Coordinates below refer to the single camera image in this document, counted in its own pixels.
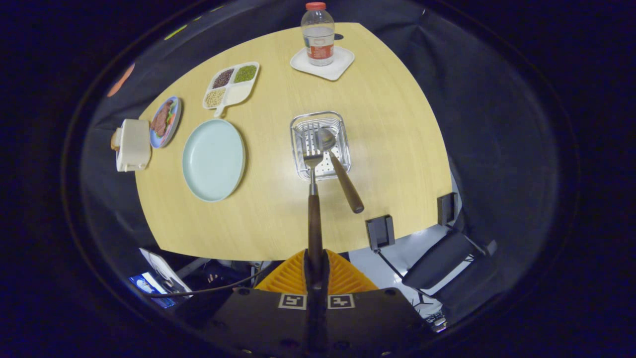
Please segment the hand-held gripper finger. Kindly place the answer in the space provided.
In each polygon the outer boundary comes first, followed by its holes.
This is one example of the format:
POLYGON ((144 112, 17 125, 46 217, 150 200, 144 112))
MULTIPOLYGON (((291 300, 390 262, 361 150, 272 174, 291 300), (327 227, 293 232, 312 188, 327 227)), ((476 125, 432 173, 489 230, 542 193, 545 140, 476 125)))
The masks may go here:
POLYGON ((351 262, 324 252, 325 288, 317 346, 327 358, 404 358, 427 342, 428 329, 402 291, 379 288, 351 262))
POLYGON ((306 357, 316 311, 305 254, 293 254, 256 287, 234 291, 211 320, 213 342, 242 358, 306 357))

